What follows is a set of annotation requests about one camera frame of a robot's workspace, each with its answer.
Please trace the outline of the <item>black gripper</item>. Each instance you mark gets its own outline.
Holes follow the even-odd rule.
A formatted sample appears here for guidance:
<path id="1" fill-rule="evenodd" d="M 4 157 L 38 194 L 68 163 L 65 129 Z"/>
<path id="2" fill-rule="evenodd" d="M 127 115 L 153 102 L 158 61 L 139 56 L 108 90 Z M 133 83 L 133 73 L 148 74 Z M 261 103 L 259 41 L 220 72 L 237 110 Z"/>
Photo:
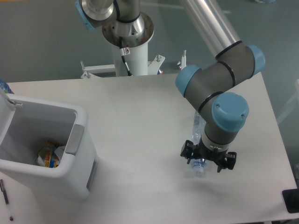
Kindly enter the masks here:
<path id="1" fill-rule="evenodd" d="M 203 143 L 194 145 L 190 140 L 186 140 L 181 148 L 180 156 L 187 160 L 187 164 L 190 164 L 191 159 L 206 159 L 213 161 L 217 164 L 217 172 L 219 173 L 223 169 L 234 169 L 237 153 L 226 152 L 227 150 L 221 151 L 217 148 L 209 149 Z"/>

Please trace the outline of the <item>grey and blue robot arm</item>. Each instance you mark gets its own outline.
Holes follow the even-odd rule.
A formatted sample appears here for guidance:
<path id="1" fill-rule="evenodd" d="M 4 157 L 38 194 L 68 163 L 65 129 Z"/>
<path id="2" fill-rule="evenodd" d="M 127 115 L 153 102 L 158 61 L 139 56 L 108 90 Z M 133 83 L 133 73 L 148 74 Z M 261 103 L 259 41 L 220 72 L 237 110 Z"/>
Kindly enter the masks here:
<path id="1" fill-rule="evenodd" d="M 216 1 L 181 3 L 216 62 L 206 69 L 182 67 L 176 77 L 177 89 L 206 123 L 198 144 L 186 141 L 180 155 L 188 161 L 213 161 L 218 171 L 232 170 L 237 154 L 229 151 L 229 145 L 245 124 L 249 106 L 230 90 L 264 68 L 264 54 L 255 45 L 243 44 Z M 106 40 L 116 47 L 118 76 L 147 73 L 147 59 L 141 54 L 132 58 L 133 49 L 145 45 L 154 32 L 151 18 L 140 10 L 140 1 L 78 0 L 75 7 L 88 30 L 101 28 Z"/>

